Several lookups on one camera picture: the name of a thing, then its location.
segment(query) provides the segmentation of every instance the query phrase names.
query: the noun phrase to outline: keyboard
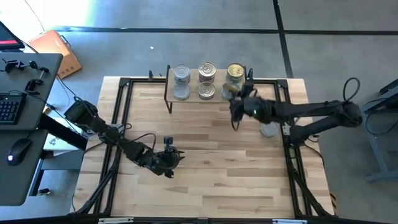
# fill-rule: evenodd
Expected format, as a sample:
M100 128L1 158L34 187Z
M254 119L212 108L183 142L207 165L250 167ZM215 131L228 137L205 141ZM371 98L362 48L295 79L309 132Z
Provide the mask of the keyboard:
M17 124L26 93L0 93L0 125Z

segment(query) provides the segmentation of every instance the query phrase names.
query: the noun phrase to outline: canned food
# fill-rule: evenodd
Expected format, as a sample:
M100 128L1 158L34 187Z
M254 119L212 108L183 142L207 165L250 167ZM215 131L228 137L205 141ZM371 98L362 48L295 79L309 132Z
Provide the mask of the canned food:
M173 87L173 95L178 100L186 100L189 98L191 91L186 84L176 84Z
M216 65L203 62L199 66L199 82L213 82L216 76Z
M227 81L233 83L239 83L242 80L242 77L244 76L243 74L244 74L243 66L238 63L232 63L231 65L228 65L228 68L226 70L226 79Z
M278 125L276 125L274 122L271 122L269 124L261 124L260 131L264 136L270 138L278 133Z
M235 88L236 92L233 93L230 89ZM224 83L221 88L221 97L224 100L233 100L236 97L236 93L239 91L239 85L236 83Z
M173 71L176 83L187 84L191 80L191 70L186 65L177 65Z
M199 97L203 100L210 100L214 97L216 88L210 82L203 82L199 85Z

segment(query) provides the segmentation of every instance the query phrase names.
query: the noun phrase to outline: concrete floor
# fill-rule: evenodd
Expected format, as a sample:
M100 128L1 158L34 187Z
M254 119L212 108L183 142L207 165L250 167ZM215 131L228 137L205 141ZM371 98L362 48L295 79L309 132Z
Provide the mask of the concrete floor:
M29 2L46 28L277 28L271 0L200 3L194 0L68 1L66 7L73 11L73 16L60 16L69 13L68 10L48 11L56 8L56 1ZM398 30L398 2L394 0L279 0L279 5L285 29ZM29 11L20 14L32 16ZM33 21L34 17L29 17L29 22ZM256 77L286 77L277 34L61 34L72 44L83 65L82 71L67 77L64 82L77 95L93 103L98 99L105 75L147 75L150 69L155 75L164 74L167 64L184 63L196 67L209 60L225 68L231 62L240 62L252 67ZM380 88L398 77L397 36L287 35L286 39L294 77L304 78L311 102L341 100L345 80L358 77L361 90L354 101L363 105L376 97ZM67 101L64 90L56 83L49 103L65 111ZM387 137L382 139L384 144L396 145ZM379 169L362 127L324 132L320 136L320 148L330 190L337 196L339 216L398 223L398 182L366 182L365 175ZM54 189L53 194L29 197L20 207L1 207L0 219L68 213L77 175L63 171L46 172L42 187Z

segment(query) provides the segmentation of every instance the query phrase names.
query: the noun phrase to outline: orange box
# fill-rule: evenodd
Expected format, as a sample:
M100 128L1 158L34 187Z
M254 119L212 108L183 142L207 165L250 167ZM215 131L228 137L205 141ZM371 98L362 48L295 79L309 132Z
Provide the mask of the orange box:
M30 40L29 45L39 53L60 53L63 55L61 66L58 69L58 75L61 78L81 69L79 61L70 50L69 42L55 30L47 31Z

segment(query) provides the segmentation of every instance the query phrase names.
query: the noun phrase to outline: computer mouse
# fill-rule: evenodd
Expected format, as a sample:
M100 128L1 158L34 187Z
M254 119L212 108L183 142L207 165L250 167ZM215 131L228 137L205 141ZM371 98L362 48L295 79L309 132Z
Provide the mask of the computer mouse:
M30 144L32 144L32 141L27 138L18 139L8 152L8 164L10 166L19 165L24 160Z

